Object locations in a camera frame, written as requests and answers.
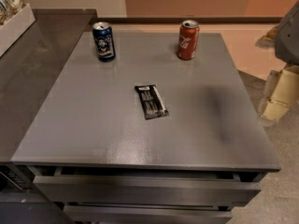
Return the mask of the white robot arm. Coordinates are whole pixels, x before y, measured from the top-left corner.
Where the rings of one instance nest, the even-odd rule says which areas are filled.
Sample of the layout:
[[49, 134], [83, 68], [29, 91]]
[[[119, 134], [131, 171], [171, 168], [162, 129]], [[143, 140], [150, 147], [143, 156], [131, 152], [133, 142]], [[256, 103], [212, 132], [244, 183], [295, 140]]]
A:
[[258, 106], [258, 119], [269, 127], [287, 114], [299, 100], [299, 1], [266, 37], [272, 36], [275, 56], [285, 67], [271, 71]]

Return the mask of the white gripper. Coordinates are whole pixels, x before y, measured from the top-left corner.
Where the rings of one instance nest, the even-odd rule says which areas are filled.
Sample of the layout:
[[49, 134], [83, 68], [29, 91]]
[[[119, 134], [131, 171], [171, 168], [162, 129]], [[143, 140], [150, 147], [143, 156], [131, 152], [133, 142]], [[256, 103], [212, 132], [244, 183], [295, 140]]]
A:
[[269, 127], [279, 122], [299, 100], [299, 66], [287, 64], [272, 70], [266, 80], [258, 106], [258, 121]]

